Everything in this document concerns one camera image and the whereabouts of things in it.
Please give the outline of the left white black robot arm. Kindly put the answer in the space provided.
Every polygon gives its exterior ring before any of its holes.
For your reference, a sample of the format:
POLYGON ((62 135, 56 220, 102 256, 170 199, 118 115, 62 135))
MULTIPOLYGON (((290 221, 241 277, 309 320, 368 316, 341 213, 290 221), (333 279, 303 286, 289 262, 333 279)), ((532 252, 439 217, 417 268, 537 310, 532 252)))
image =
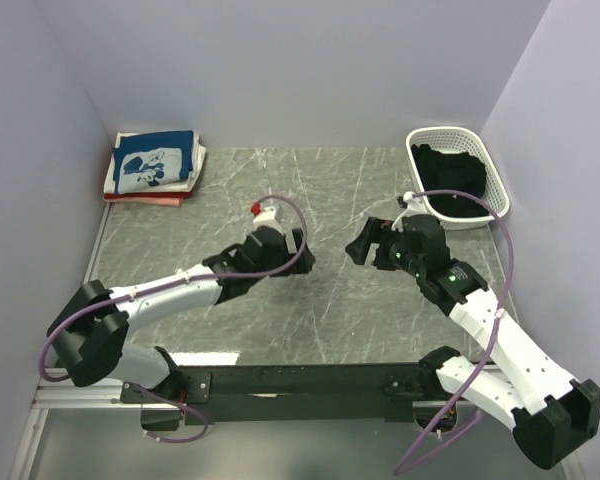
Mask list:
POLYGON ((286 237, 261 226, 241 243, 181 273, 130 287, 107 288, 101 281, 83 284, 47 330, 44 348, 54 350, 77 387, 114 377, 122 367, 156 401, 173 399, 180 378, 165 351, 132 346, 128 336, 153 321, 185 310, 208 308, 243 296, 267 277, 302 275, 315 259, 303 228, 292 231, 297 250, 286 237))

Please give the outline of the blue t-shirt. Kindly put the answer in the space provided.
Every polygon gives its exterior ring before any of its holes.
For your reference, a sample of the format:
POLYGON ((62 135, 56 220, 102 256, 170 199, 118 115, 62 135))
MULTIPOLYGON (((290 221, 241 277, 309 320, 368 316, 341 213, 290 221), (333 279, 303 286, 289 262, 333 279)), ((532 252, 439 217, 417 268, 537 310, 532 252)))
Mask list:
POLYGON ((114 194, 180 186, 194 170, 192 130, 121 136, 113 148, 114 194))

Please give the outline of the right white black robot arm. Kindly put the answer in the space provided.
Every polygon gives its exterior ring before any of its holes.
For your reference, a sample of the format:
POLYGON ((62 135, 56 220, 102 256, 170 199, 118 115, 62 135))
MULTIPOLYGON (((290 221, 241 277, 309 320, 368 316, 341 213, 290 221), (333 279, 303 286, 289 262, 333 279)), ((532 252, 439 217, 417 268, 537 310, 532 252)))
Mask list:
POLYGON ((545 470, 596 436, 600 387, 591 379, 577 380, 500 308, 486 280, 452 257, 435 217, 407 217, 400 229, 370 217, 345 251, 362 265, 371 249, 374 267, 411 275, 420 293, 468 333, 502 373, 495 377, 457 350, 440 347, 419 362, 424 395, 440 399, 449 393, 472 402, 505 425, 526 458, 545 470))

